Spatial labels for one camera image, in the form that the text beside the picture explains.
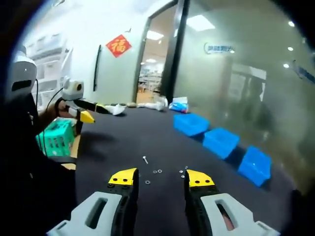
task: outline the blue plastic basket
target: blue plastic basket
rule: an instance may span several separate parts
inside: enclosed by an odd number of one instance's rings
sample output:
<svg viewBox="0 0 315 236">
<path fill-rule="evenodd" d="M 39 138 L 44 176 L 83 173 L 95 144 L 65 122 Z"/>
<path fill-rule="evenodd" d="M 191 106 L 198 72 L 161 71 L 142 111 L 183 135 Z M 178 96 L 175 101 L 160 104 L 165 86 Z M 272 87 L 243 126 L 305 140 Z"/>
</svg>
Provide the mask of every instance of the blue plastic basket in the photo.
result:
<svg viewBox="0 0 315 236">
<path fill-rule="evenodd" d="M 216 128 L 205 133 L 203 146 L 224 160 L 236 148 L 239 141 L 239 136 L 226 129 Z"/>
<path fill-rule="evenodd" d="M 193 136 L 208 130 L 210 123 L 196 114 L 183 114 L 174 116 L 174 128 L 187 136 Z"/>
<path fill-rule="evenodd" d="M 43 133 L 37 135 L 37 142 L 44 150 Z M 71 122 L 68 120 L 56 120 L 45 129 L 45 146 L 47 156 L 69 156 L 71 154 L 74 134 Z"/>
<path fill-rule="evenodd" d="M 238 169 L 238 173 L 258 187 L 270 179 L 271 158 L 254 146 L 249 146 Z"/>
</svg>

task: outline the person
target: person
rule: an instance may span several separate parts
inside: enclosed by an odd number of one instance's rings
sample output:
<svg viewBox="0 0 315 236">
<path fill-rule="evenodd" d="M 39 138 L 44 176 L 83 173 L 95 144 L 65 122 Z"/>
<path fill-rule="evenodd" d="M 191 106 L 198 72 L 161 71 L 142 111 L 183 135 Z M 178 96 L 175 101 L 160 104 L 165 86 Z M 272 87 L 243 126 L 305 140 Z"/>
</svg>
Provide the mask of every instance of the person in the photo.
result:
<svg viewBox="0 0 315 236">
<path fill-rule="evenodd" d="M 65 102 L 58 101 L 38 114 L 31 94 L 36 69 L 23 49 L 17 53 L 13 73 L 1 105 L 2 138 L 1 174 L 5 179 L 3 213 L 11 234 L 44 235 L 70 216 L 76 207 L 75 171 L 49 159 L 36 141 L 56 117 L 72 117 Z M 31 81 L 26 88 L 25 81 Z"/>
</svg>

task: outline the ceiling light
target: ceiling light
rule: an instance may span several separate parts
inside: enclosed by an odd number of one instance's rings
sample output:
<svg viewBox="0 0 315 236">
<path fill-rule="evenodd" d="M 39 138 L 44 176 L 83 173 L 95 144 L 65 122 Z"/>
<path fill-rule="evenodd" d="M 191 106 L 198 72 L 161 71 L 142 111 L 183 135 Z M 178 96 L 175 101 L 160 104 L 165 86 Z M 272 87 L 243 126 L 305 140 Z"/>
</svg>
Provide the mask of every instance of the ceiling light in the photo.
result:
<svg viewBox="0 0 315 236">
<path fill-rule="evenodd" d="M 163 34 L 160 34 L 160 33 L 155 32 L 155 31 L 149 30 L 148 33 L 147 33 L 147 38 L 148 39 L 159 40 L 159 39 L 161 39 L 163 37 L 164 37 Z"/>
<path fill-rule="evenodd" d="M 289 21 L 289 26 L 294 27 L 295 24 L 292 21 Z"/>
<path fill-rule="evenodd" d="M 154 59 L 147 59 L 146 62 L 149 62 L 149 63 L 155 63 L 157 60 L 154 60 Z"/>
<path fill-rule="evenodd" d="M 186 23 L 196 31 L 211 30 L 216 28 L 203 15 L 190 17 L 187 19 Z"/>
</svg>

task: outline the black table surface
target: black table surface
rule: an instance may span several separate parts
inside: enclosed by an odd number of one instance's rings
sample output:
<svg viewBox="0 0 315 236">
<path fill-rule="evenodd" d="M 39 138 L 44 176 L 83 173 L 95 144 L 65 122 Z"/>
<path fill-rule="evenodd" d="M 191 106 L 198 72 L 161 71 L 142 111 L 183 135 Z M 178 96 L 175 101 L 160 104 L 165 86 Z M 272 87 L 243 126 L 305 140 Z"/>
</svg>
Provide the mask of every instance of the black table surface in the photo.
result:
<svg viewBox="0 0 315 236">
<path fill-rule="evenodd" d="M 289 216 L 294 188 L 283 170 L 273 166 L 271 180 L 257 188 L 237 173 L 233 162 L 220 160 L 198 139 L 175 130 L 174 114 L 146 108 L 126 109 L 121 117 L 93 113 L 96 122 L 83 125 L 78 148 L 78 201 L 105 189 L 114 173 L 137 167 L 140 183 L 134 235 L 189 236 L 184 181 L 179 173 L 188 166 L 209 175 L 222 193 L 249 208 L 255 221 L 281 230 Z M 162 173 L 153 174 L 158 169 Z"/>
</svg>

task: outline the glass wall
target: glass wall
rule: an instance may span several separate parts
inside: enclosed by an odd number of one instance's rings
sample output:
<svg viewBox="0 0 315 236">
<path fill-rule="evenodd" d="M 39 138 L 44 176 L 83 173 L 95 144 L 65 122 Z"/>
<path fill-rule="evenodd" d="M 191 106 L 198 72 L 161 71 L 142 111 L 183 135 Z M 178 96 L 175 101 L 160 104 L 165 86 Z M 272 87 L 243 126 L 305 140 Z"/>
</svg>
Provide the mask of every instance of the glass wall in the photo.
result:
<svg viewBox="0 0 315 236">
<path fill-rule="evenodd" d="M 274 3 L 254 2 L 190 1 L 174 97 L 259 147 L 303 190 L 315 166 L 313 54 Z"/>
</svg>

